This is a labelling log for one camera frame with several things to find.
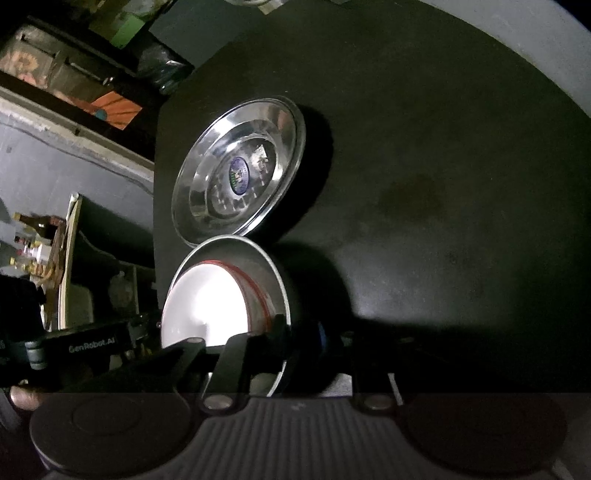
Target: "stainless steel plate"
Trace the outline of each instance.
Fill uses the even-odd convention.
[[[283,197],[300,165],[304,118],[287,98],[241,103],[205,130],[174,185],[178,234],[197,245],[253,230]]]

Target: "gray wall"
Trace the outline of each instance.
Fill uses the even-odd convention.
[[[142,264],[152,258],[152,185],[93,152],[0,113],[0,267],[14,255],[14,212],[64,216],[85,197],[81,227],[97,247]]]

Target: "screw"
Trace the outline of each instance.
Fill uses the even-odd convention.
[[[374,411],[388,410],[393,404],[392,398],[383,394],[370,395],[364,403],[367,408]]]
[[[209,408],[209,410],[226,410],[233,403],[233,400],[227,395],[209,395],[203,400],[203,405]]]

